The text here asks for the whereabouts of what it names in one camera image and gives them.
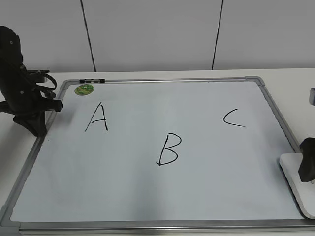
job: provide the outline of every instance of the white table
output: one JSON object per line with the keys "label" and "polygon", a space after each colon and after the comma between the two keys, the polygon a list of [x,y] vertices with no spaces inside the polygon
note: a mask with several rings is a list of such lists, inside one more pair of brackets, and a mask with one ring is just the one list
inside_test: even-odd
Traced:
{"label": "white table", "polygon": [[[174,79],[260,76],[276,105],[292,129],[298,142],[315,137],[315,107],[309,104],[310,89],[315,87],[315,69],[263,69],[214,71],[159,71],[159,72],[87,72],[51,73],[60,86],[63,80],[84,78],[105,79]],[[0,206],[5,204],[10,190],[35,141],[24,128],[13,125],[13,116],[0,115]],[[276,233],[246,233],[274,235]],[[313,235],[300,232],[299,235]],[[277,233],[277,235],[297,235]]]}

